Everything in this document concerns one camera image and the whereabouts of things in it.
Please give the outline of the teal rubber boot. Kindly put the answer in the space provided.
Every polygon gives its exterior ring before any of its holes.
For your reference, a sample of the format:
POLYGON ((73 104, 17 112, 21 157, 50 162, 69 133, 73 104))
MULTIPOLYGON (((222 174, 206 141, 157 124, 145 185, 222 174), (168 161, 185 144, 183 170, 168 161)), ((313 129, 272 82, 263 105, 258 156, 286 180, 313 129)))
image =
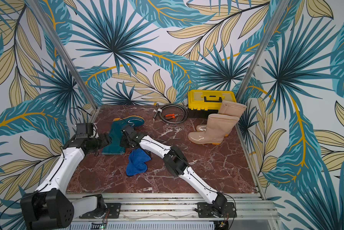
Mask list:
POLYGON ((123 137, 123 127, 130 125, 132 127, 139 127, 145 123, 144 118, 140 116, 128 116, 125 118, 115 118, 112 122, 109 137, 112 142, 102 150, 103 155, 121 155, 124 154, 126 149, 121 147, 121 139, 123 137))

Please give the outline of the blue grey cloth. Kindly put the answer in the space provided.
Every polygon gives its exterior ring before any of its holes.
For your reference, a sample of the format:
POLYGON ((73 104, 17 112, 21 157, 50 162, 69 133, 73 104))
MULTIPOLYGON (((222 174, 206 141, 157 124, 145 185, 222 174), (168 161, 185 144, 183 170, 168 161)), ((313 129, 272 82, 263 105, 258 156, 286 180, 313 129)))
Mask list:
POLYGON ((146 162, 151 160, 151 157, 145 153, 144 150, 138 148, 132 150, 129 155, 129 163, 126 168, 126 175, 131 177, 140 173, 145 173, 148 169, 146 162))

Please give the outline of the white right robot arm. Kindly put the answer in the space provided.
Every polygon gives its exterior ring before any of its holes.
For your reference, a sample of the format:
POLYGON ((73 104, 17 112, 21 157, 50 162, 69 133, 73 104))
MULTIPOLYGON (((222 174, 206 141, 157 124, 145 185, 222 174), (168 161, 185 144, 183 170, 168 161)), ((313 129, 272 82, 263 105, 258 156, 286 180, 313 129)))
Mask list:
POLYGON ((139 147, 163 159, 167 171, 179 177, 194 188, 205 200, 208 211, 214 217, 223 217, 226 213, 226 197, 206 183, 190 166, 187 158, 177 146, 162 144, 148 135, 135 131, 130 125, 121 129, 122 143, 127 147, 139 147))

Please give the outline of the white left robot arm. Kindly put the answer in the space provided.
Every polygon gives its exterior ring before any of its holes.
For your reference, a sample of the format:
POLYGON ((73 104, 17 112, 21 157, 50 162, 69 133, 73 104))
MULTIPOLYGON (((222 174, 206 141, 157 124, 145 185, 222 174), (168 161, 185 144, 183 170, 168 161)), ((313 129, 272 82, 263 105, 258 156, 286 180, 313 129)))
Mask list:
POLYGON ((108 134, 98 134, 93 123, 77 125, 75 135, 68 140, 60 158, 35 192, 25 195, 20 206, 29 230, 56 230, 70 226, 73 219, 85 215, 103 218, 108 207, 102 195, 88 195, 74 202, 65 196, 76 168, 89 153, 111 143, 108 134))

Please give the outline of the yellow black toolbox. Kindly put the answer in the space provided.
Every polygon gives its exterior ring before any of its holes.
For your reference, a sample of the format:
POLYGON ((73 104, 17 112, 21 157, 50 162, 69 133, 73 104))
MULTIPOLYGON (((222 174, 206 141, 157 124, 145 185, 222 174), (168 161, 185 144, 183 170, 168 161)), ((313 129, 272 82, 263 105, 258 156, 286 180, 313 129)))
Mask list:
POLYGON ((223 101, 236 102, 232 91, 191 90, 188 92, 188 118, 208 118, 218 113, 223 101))

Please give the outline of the red handled pliers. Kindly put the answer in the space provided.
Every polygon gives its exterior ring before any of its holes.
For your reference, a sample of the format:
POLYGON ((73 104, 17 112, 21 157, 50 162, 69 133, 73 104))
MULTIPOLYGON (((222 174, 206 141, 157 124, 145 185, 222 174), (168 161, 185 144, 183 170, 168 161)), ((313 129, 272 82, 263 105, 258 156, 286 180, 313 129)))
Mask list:
POLYGON ((164 119, 166 120, 173 120, 173 119, 176 119, 177 117, 180 117, 181 114, 167 114, 164 116, 164 119))

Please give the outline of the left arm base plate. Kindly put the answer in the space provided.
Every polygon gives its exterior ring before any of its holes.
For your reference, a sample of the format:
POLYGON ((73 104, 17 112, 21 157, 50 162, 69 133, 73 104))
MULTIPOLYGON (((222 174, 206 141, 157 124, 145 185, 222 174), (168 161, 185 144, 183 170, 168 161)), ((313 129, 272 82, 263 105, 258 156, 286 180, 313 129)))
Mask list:
POLYGON ((93 211, 80 215, 80 219, 116 219, 119 218, 121 203, 104 203, 93 211))

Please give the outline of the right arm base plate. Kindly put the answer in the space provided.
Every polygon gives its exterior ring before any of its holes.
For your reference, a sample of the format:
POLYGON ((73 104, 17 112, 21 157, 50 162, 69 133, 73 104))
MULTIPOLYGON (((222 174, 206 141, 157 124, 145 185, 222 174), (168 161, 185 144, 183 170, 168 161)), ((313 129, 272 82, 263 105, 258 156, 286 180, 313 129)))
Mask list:
POLYGON ((215 204, 208 204, 204 202, 197 203, 197 208, 194 209, 198 213, 199 218, 236 218, 237 212, 233 202, 227 202, 222 207, 215 204))

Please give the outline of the left aluminium frame post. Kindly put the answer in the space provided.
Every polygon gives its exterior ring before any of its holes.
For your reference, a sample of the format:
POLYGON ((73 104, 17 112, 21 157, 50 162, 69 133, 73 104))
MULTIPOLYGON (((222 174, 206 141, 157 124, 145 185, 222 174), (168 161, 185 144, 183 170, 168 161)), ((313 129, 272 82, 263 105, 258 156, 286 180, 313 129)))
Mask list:
POLYGON ((48 35, 49 39, 54 45, 54 48, 57 50, 59 56, 62 58, 62 61, 68 67, 70 73, 72 74, 74 80, 77 82, 78 87, 83 92, 87 102, 91 105, 94 110, 98 109, 98 105, 95 102, 93 96, 89 93, 84 81, 82 80, 78 70, 76 69, 73 61, 70 58, 70 55, 66 51, 60 37, 58 36, 56 29, 50 23, 50 19, 45 15, 45 11, 39 4, 39 1, 29 0, 27 1, 28 6, 34 13, 34 16, 37 18, 44 31, 48 35))

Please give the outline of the aluminium frame post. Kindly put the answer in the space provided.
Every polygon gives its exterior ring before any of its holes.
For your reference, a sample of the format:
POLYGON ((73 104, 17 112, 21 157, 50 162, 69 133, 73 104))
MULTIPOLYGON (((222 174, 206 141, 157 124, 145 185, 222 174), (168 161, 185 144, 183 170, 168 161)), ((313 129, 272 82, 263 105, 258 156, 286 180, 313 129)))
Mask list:
POLYGON ((249 81, 254 73, 254 70, 260 60, 261 55, 264 53, 273 33, 276 30, 276 26, 279 23, 282 15, 284 14, 286 7, 289 3, 289 0, 285 0, 285 1, 280 1, 277 5, 277 8, 275 10, 275 12, 273 13, 272 18, 270 19, 269 23, 268 23, 268 28, 266 30, 266 32, 263 34, 262 40, 255 52, 255 55, 252 59, 252 62, 250 63, 250 66, 248 67, 245 76, 241 82, 239 91, 236 95, 236 100, 237 102, 240 102, 243 94, 245 92, 246 87, 249 84, 249 81))
POLYGON ((78 87, 83 92, 87 102, 91 105, 94 110, 98 109, 98 105, 95 102, 93 96, 89 93, 84 81, 82 80, 78 70, 76 69, 73 61, 70 58, 70 55, 66 51, 60 37, 58 36, 56 29, 50 23, 50 19, 45 15, 45 11, 39 4, 39 1, 29 0, 27 1, 28 6, 34 13, 34 16, 37 18, 44 31, 48 35, 49 39, 54 45, 54 48, 57 50, 59 56, 62 58, 62 61, 68 67, 70 73, 72 74, 74 80, 77 82, 78 87))

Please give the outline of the aluminium front rail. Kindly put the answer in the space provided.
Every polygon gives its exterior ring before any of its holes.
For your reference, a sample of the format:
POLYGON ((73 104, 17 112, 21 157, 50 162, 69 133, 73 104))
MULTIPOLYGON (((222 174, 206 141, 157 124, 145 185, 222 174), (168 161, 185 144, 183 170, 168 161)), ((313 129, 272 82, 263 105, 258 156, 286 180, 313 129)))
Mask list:
POLYGON ((104 193, 106 203, 119 203, 117 219, 110 219, 108 224, 120 221, 138 224, 162 222, 218 222, 228 220, 230 230, 282 230, 283 222, 274 202, 258 193, 229 194, 227 200, 235 203, 233 211, 236 217, 200 218, 198 203, 203 202, 199 194, 193 193, 104 193))

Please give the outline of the right aluminium frame post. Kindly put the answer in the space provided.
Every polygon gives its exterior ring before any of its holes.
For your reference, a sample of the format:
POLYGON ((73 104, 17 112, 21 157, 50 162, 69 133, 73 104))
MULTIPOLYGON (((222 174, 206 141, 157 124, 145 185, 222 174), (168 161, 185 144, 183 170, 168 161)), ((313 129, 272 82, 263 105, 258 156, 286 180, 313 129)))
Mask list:
POLYGON ((262 40, 255 52, 255 55, 252 59, 252 62, 250 63, 250 66, 248 67, 245 76, 241 82, 239 91, 236 95, 236 100, 237 102, 240 102, 243 94, 245 92, 246 87, 249 84, 249 81, 254 73, 254 70, 260 60, 261 55, 264 53, 273 33, 276 30, 276 26, 279 23, 282 15, 284 14, 286 7, 289 3, 289 0, 285 0, 285 1, 280 1, 277 5, 277 8, 275 10, 275 12, 273 13, 272 18, 270 19, 269 23, 268 23, 268 28, 266 30, 266 32, 263 34, 262 40))

